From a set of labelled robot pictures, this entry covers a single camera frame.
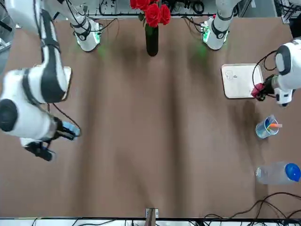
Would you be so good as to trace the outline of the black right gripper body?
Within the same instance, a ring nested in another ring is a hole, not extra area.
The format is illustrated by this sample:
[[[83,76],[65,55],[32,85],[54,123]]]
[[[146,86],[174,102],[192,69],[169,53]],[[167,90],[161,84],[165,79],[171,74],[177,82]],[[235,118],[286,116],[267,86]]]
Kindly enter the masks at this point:
[[[48,127],[48,141],[55,140],[61,136],[61,132],[63,131],[63,123],[62,121],[54,116],[49,116],[49,127]]]

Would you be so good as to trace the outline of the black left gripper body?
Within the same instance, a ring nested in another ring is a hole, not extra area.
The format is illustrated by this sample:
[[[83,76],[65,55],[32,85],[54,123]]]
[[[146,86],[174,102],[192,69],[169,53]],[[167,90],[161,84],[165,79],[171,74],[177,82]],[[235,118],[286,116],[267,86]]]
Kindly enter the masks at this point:
[[[277,95],[275,94],[274,87],[275,83],[277,82],[278,75],[272,74],[269,77],[267,77],[264,81],[264,89],[263,89],[263,100],[265,100],[266,97],[271,97],[276,99]]]

